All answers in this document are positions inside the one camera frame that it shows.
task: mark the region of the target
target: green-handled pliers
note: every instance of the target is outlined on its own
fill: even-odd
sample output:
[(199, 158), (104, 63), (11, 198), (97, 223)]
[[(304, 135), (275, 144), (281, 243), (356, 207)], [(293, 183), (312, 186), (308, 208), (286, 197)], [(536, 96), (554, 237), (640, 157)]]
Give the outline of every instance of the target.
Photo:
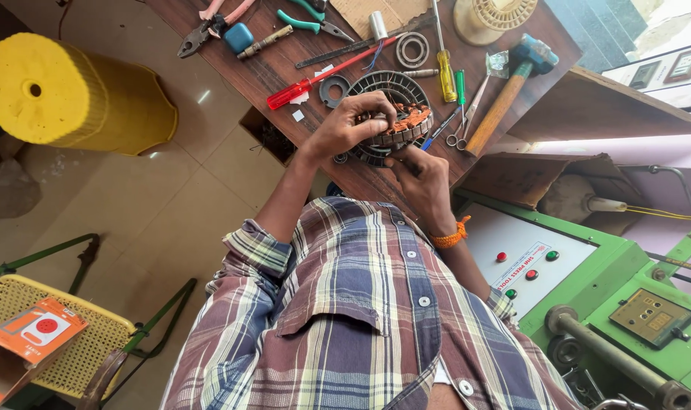
[(312, 30), (315, 34), (320, 32), (320, 29), (331, 33), (335, 37), (340, 37), (341, 39), (346, 39), (349, 42), (355, 42), (346, 33), (343, 33), (341, 29), (325, 21), (325, 13), (320, 13), (315, 10), (306, 0), (290, 0), (290, 2), (296, 3), (297, 5), (303, 6), (307, 12), (312, 15), (320, 23), (310, 23), (309, 21), (295, 20), (294, 18), (285, 14), (282, 10), (277, 10), (277, 16), (282, 19), (287, 24), (292, 25), (295, 28), (303, 28), (305, 30)]

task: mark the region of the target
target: orange package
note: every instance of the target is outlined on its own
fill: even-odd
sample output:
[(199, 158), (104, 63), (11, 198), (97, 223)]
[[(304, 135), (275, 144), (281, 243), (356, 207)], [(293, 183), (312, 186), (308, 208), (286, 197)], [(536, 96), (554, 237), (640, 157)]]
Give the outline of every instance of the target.
[(48, 368), (87, 321), (53, 298), (0, 324), (0, 405)]

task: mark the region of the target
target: hammer head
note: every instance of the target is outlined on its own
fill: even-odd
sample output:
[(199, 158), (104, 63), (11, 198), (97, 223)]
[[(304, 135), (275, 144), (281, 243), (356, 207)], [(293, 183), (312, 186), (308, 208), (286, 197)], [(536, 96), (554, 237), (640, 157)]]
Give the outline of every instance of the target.
[(547, 74), (558, 65), (558, 56), (550, 50), (550, 47), (528, 34), (523, 34), (520, 43), (512, 49), (512, 54), (520, 62), (531, 61), (533, 71), (538, 74)]

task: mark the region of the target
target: orange thread bracelet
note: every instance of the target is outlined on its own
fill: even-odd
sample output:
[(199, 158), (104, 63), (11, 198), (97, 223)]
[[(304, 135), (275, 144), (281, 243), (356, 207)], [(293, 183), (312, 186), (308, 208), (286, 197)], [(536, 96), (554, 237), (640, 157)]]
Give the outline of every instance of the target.
[(462, 239), (467, 239), (467, 231), (464, 230), (464, 223), (471, 218), (471, 216), (467, 215), (462, 218), (462, 222), (457, 222), (457, 232), (452, 233), (448, 237), (432, 237), (432, 235), (429, 234), (429, 237), (432, 238), (434, 247), (446, 249), (458, 244)]

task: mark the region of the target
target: hammer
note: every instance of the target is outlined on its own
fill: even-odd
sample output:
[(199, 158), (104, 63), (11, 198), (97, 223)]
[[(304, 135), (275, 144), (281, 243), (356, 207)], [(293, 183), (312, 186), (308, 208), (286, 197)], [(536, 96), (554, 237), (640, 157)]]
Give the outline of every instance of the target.
[(474, 132), (465, 148), (465, 151), (475, 157), (479, 155), (482, 148), (489, 141), (495, 128), (502, 121), (507, 110), (510, 109), (512, 102), (515, 101), (515, 97), (517, 97), (520, 89), (523, 88), (525, 80), (531, 72), (547, 74), (558, 64), (558, 56), (550, 51), (550, 47), (528, 34), (523, 34), (523, 38), (512, 49), (511, 54), (513, 58), (517, 57), (520, 65), (512, 73), (505, 88), (502, 89), (497, 100), (495, 100), (495, 104), (490, 107), (490, 111), (487, 112), (485, 119), (479, 124), (478, 130)]

